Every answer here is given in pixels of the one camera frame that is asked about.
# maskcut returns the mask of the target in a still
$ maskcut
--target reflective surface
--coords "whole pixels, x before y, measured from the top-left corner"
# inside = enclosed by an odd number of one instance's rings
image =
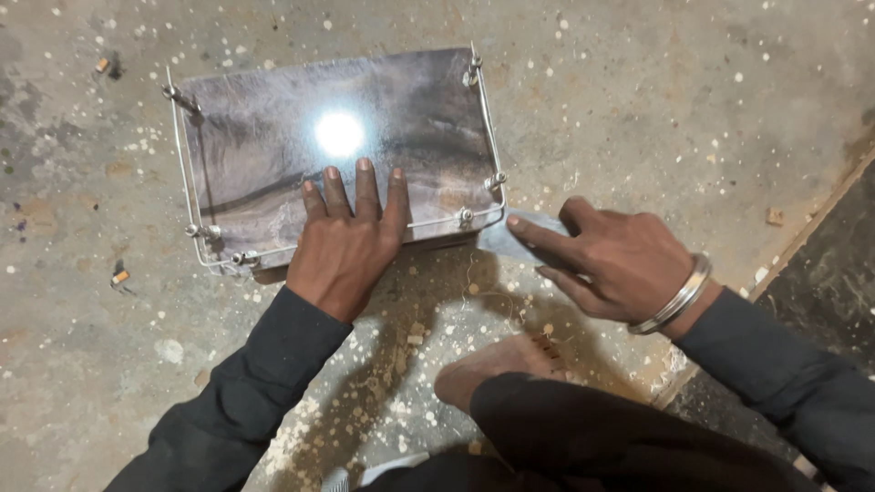
[[[202,111],[184,126],[201,217],[222,230],[214,259],[294,244],[303,182],[321,186],[321,170],[335,165],[352,198],[359,156],[374,161],[383,202],[391,169],[404,169],[414,222],[499,203],[483,187],[494,165],[478,89],[462,84],[470,59],[458,48],[183,81]],[[407,241],[458,232],[456,222],[413,228]],[[290,259],[264,257],[261,267]]]

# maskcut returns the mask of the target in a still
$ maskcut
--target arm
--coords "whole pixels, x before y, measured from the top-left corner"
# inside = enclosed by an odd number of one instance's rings
[[[578,234],[564,237],[513,215],[507,226],[586,274],[589,281],[541,268],[594,318],[641,323],[690,275],[689,252],[655,215],[598,211],[573,197],[559,217]],[[834,487],[875,490],[875,384],[847,361],[713,282],[663,334],[775,423]]]
[[[675,343],[840,491],[875,489],[875,384],[722,290]]]
[[[352,329],[283,287],[246,345],[213,369],[194,400],[173,405],[149,449],[107,491],[240,490]]]
[[[246,345],[213,369],[194,400],[174,405],[149,436],[149,449],[108,491],[240,490],[267,451],[286,412],[343,343],[370,293],[401,248],[407,228],[407,181],[389,178],[380,220],[374,167],[356,163],[353,217],[337,168],[323,173],[325,199],[302,186],[307,224],[285,287]]]

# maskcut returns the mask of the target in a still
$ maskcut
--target foot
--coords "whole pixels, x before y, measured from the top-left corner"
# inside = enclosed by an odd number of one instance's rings
[[[545,379],[565,381],[565,364],[540,334],[518,334],[487,345],[444,367],[435,379],[435,395],[465,413],[471,410],[471,396],[490,377],[524,372]]]

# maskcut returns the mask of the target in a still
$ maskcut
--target concrete floor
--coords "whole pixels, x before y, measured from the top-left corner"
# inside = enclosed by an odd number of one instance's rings
[[[582,194],[655,212],[710,254],[721,280],[750,290],[870,148],[872,9],[0,0],[0,490],[104,487],[277,290],[196,266],[158,90],[165,64],[182,78],[473,39],[512,206],[556,213]],[[112,50],[119,81],[94,71]],[[767,207],[784,211],[783,228],[765,224]],[[120,261],[127,290],[109,285]],[[463,296],[469,284],[477,295]],[[478,452],[473,422],[432,396],[434,375],[545,327],[579,382],[641,401],[684,364],[658,336],[586,319],[531,265],[470,249],[405,253],[247,490],[312,489],[323,468],[422,450]],[[406,345],[411,330],[425,330],[423,346]]]

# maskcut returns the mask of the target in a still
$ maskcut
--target metal frame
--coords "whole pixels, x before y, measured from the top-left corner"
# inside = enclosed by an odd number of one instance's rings
[[[486,84],[483,81],[483,70],[482,70],[482,59],[477,54],[477,51],[474,49],[474,43],[471,42],[471,64],[468,67],[468,71],[465,72],[463,77],[463,84],[466,87],[471,87],[473,85],[477,86],[479,91],[480,98],[480,113],[483,116],[483,124],[486,125],[486,139],[489,142],[489,151],[493,155],[493,161],[495,163],[495,175],[486,180],[484,183],[484,187],[490,191],[494,191],[495,189],[500,189],[501,191],[501,203],[495,207],[490,207],[486,210],[481,210],[479,212],[473,212],[468,207],[462,207],[456,214],[451,217],[447,217],[444,219],[433,219],[430,221],[421,221],[414,222],[408,224],[408,228],[420,228],[425,226],[432,226],[437,224],[444,224],[447,222],[456,222],[460,228],[466,228],[470,226],[471,222],[482,215],[489,215],[495,212],[499,212],[504,210],[508,205],[508,197],[504,191],[504,182],[507,180],[507,175],[501,170],[501,161],[498,157],[498,146],[495,144],[495,134],[492,125],[492,118],[489,114],[489,102],[487,101],[487,90]],[[186,226],[186,230],[214,230],[215,226],[209,225],[205,226],[202,218],[200,217],[200,203],[198,201],[198,193],[197,188],[194,187],[194,169],[192,168],[191,159],[189,159],[188,163],[188,171],[186,172],[186,160],[182,155],[182,143],[179,138],[179,116],[177,112],[179,110],[187,110],[192,112],[193,109],[196,109],[197,112],[200,112],[200,106],[196,103],[191,103],[190,100],[183,97],[179,90],[173,85],[173,78],[170,74],[170,66],[167,66],[167,87],[162,89],[164,96],[170,100],[171,111],[173,112],[173,136],[176,138],[176,151],[179,154],[179,170],[182,172],[182,184],[185,189],[185,208],[188,210],[188,221],[189,225]],[[192,209],[192,194],[189,190],[189,182],[188,182],[188,173],[192,175],[192,189],[194,191],[194,206],[195,209]],[[285,251],[295,250],[298,245],[295,244],[293,246],[284,246],[282,248],[276,248],[273,250],[267,251],[246,251],[234,253],[232,259],[229,260],[221,260],[208,262],[204,260],[204,255],[201,252],[200,242],[203,241],[204,247],[206,248],[207,243],[211,241],[213,238],[212,235],[209,234],[196,234],[192,236],[192,240],[194,241],[194,250],[198,256],[198,262],[202,266],[206,266],[207,268],[212,268],[214,266],[224,266],[224,265],[244,265],[248,264],[250,266],[257,266],[260,263],[261,257],[266,257],[267,255],[275,255],[277,253],[283,253]]]

